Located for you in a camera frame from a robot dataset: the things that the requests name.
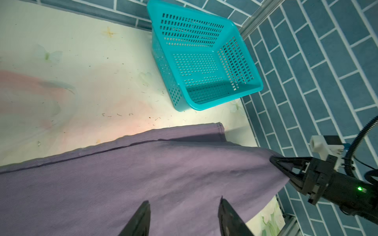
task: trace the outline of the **purple cloth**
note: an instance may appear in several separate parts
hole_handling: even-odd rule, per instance
[[[218,123],[0,167],[0,232],[117,236],[149,200],[151,236],[218,236],[221,196],[248,221],[288,182],[272,155],[280,156],[226,142]]]

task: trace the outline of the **basket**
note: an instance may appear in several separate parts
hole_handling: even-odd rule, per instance
[[[177,111],[204,110],[263,89],[235,24],[159,0],[147,4],[152,53]]]

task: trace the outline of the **white table surface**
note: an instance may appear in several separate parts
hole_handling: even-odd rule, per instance
[[[0,165],[213,122],[228,141],[257,146],[239,99],[205,111],[173,108],[151,32],[0,1]]]

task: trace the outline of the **robotic arm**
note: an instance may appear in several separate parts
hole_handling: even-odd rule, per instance
[[[342,157],[344,144],[338,136],[313,136],[310,147],[314,157],[271,157],[270,161],[290,178],[292,186],[315,205],[320,197],[338,205],[347,215],[359,215],[378,224],[378,170],[368,171],[365,179],[353,174],[353,154],[365,135],[378,123],[378,116],[367,124]],[[344,167],[345,173],[337,172]]]

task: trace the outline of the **black cable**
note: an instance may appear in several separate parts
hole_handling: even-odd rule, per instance
[[[370,170],[365,173],[364,177],[369,183],[374,184],[375,186],[378,186],[378,181],[373,178],[373,177],[378,177],[378,170]]]
[[[352,157],[354,155],[354,152],[356,151],[358,145],[362,142],[364,137],[367,135],[367,133],[378,123],[378,116],[374,117],[365,127],[359,132],[357,137],[353,140],[352,145],[348,149],[347,154],[344,157],[344,169],[345,173],[355,178],[356,176],[353,174],[353,166],[352,166]]]
[[[353,156],[353,158],[354,158],[356,161],[358,161],[359,163],[363,164],[364,166],[367,166],[367,167],[369,167],[370,169],[376,170],[376,168],[373,168],[373,167],[369,166],[368,164],[365,164],[365,163],[363,163],[362,161],[358,160],[358,159],[356,158],[356,156]]]

